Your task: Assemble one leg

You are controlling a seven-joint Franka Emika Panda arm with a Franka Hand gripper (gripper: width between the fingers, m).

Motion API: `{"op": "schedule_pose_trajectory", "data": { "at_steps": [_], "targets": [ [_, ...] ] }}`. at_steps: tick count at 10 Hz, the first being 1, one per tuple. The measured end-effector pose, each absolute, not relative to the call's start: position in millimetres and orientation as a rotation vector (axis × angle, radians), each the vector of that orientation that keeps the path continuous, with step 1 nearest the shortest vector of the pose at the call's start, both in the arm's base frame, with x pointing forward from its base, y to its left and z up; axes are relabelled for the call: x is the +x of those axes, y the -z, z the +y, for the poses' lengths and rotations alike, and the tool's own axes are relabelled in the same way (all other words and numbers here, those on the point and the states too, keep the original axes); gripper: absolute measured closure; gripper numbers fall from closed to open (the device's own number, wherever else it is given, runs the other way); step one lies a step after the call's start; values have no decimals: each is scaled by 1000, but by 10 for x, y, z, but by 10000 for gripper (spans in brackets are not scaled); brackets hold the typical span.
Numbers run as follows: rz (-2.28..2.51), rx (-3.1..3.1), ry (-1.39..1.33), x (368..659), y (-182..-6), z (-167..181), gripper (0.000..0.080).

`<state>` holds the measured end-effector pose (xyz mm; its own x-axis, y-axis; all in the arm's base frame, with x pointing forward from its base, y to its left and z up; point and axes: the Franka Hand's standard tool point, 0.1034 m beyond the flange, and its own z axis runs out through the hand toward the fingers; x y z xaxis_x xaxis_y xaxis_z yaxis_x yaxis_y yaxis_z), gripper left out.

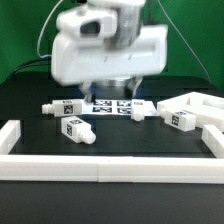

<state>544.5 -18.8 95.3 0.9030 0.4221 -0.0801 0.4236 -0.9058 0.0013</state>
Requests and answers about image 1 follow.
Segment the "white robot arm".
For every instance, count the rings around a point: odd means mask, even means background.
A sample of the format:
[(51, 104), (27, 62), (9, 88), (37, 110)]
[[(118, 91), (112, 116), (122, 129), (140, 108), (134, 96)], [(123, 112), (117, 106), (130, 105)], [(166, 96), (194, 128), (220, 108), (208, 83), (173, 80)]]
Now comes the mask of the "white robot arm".
[(87, 102), (93, 83), (125, 80), (132, 94), (167, 62), (166, 25), (144, 25), (145, 0), (87, 0), (58, 15), (51, 74), (59, 84), (80, 86)]

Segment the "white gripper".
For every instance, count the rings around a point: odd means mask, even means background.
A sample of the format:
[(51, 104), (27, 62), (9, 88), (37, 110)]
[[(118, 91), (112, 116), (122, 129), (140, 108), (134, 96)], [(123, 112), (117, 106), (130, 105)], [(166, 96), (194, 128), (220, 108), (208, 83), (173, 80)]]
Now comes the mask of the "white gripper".
[(165, 25), (139, 26), (108, 9), (73, 9), (58, 15), (51, 74), (63, 86), (81, 84), (87, 103), (91, 82), (131, 78), (125, 93), (135, 95), (142, 76), (161, 73), (167, 62)]

